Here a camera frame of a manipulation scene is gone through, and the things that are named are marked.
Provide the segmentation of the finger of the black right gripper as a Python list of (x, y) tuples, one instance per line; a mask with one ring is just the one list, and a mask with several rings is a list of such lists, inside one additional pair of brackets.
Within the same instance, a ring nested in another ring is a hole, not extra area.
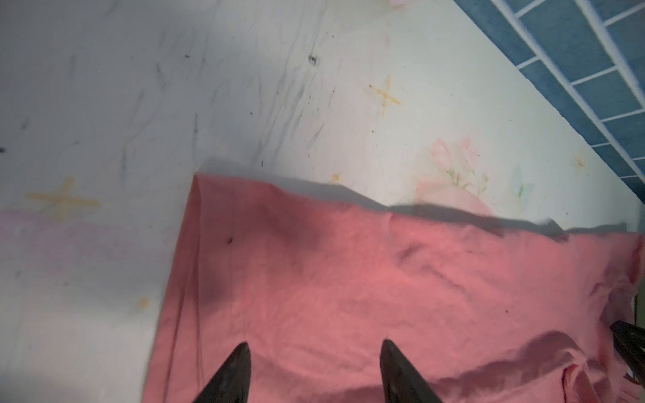
[(644, 329), (617, 321), (611, 325), (614, 347), (638, 383), (644, 385)]

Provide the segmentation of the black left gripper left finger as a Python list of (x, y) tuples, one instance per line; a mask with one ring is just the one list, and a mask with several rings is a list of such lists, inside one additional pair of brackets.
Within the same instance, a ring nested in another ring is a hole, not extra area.
[(251, 380), (251, 352), (239, 344), (197, 395), (194, 403), (246, 403)]

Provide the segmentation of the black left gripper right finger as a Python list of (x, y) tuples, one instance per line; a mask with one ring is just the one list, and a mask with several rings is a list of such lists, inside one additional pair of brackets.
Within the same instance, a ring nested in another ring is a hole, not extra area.
[(390, 339), (381, 345), (380, 369), (385, 402), (442, 403), (405, 354)]

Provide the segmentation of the pink t shirt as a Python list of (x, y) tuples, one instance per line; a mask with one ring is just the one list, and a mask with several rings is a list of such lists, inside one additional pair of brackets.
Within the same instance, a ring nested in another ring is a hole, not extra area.
[(381, 402), (391, 339), (446, 402), (636, 402), (614, 347), (638, 233), (485, 230), (193, 178), (146, 402), (191, 402), (240, 343), (252, 402)]

